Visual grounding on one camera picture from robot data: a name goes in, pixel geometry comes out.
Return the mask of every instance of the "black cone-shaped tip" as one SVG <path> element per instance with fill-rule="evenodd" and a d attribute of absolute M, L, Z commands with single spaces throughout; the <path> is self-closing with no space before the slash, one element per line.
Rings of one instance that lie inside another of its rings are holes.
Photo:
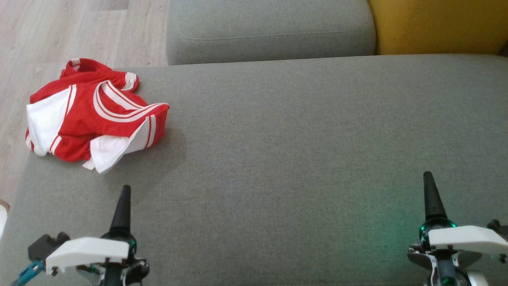
<path fill-rule="evenodd" d="M 116 204 L 115 214 L 109 231 L 124 231 L 131 233 L 131 187 L 123 186 L 122 194 Z"/>
<path fill-rule="evenodd" d="M 423 173 L 423 190 L 425 196 L 425 220 L 433 218 L 448 219 L 441 197 L 437 191 L 436 182 L 429 171 Z"/>

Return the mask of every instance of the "mustard yellow upholstery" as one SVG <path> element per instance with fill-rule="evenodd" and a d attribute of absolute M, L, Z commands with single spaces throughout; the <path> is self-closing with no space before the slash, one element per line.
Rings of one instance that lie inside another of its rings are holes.
<path fill-rule="evenodd" d="M 497 54 L 508 0 L 369 0 L 378 54 Z"/>

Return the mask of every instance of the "wooden floor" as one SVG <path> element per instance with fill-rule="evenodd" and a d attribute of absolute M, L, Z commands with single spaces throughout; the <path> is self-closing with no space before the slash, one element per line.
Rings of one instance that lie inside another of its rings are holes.
<path fill-rule="evenodd" d="M 14 204 L 30 94 L 65 63 L 165 66 L 168 0 L 0 0 L 0 199 Z"/>

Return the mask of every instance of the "gray cushion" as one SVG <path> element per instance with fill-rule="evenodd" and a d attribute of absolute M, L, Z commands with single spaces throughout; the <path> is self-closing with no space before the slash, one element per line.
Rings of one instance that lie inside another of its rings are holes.
<path fill-rule="evenodd" d="M 104 176 L 31 154 L 1 241 L 2 285 L 42 234 L 103 234 L 123 184 L 152 265 L 145 285 L 421 285 L 427 272 L 405 253 L 424 220 L 426 170 L 457 224 L 508 223 L 508 59 L 131 71 L 148 102 L 170 103 L 165 138 Z M 489 258 L 475 267 L 493 285 L 508 278 Z M 85 285 L 74 271 L 36 279 Z"/>
<path fill-rule="evenodd" d="M 366 0 L 171 0 L 170 65 L 372 55 Z"/>

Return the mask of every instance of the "gray upholstery fabric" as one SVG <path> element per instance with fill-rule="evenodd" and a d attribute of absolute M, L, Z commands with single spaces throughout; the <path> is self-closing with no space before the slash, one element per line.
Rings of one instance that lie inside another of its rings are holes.
<path fill-rule="evenodd" d="M 31 154 L 0 283 L 44 233 L 100 236 L 123 184 L 145 285 L 420 285 L 406 258 L 434 173 L 459 225 L 508 223 L 508 59 L 366 56 L 131 69 L 165 138 L 100 176 Z M 493 285 L 506 266 L 475 265 Z M 34 285 L 86 285 L 74 271 Z"/>
<path fill-rule="evenodd" d="M 372 55 L 366 0 L 171 0 L 170 65 Z"/>

